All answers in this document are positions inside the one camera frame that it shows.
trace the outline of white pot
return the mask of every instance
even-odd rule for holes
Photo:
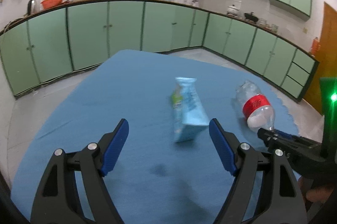
[[[232,14],[232,15],[238,15],[240,9],[236,8],[235,5],[228,6],[227,13]]]

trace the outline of clear plastic bottle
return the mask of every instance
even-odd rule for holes
[[[260,128],[274,129],[275,111],[258,86],[246,80],[236,89],[236,100],[252,131],[257,132]]]

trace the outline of drawer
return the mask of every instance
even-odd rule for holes
[[[295,62],[298,66],[306,70],[308,73],[311,73],[312,67],[315,64],[315,61],[310,56],[308,56],[299,49],[297,49],[296,51],[293,62]]]
[[[292,63],[288,72],[288,76],[304,86],[308,80],[309,73],[307,73],[295,63]]]
[[[285,77],[285,80],[281,86],[282,89],[290,93],[295,98],[298,98],[303,87],[298,84],[295,80],[291,79],[289,76]]]

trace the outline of blue gripper pad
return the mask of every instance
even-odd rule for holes
[[[114,169],[128,135],[129,123],[124,119],[103,155],[103,165],[100,170],[103,176]]]
[[[275,133],[282,136],[283,138],[287,138],[287,139],[293,139],[293,136],[290,134],[287,134],[285,132],[279,131],[279,130],[275,130]]]
[[[210,121],[208,130],[223,167],[226,171],[229,171],[231,175],[235,176],[238,169],[235,166],[234,152],[213,120]]]

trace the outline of red bottle label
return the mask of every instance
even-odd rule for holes
[[[264,95],[255,95],[243,105],[242,112],[247,120],[256,109],[267,105],[270,105],[270,103]]]

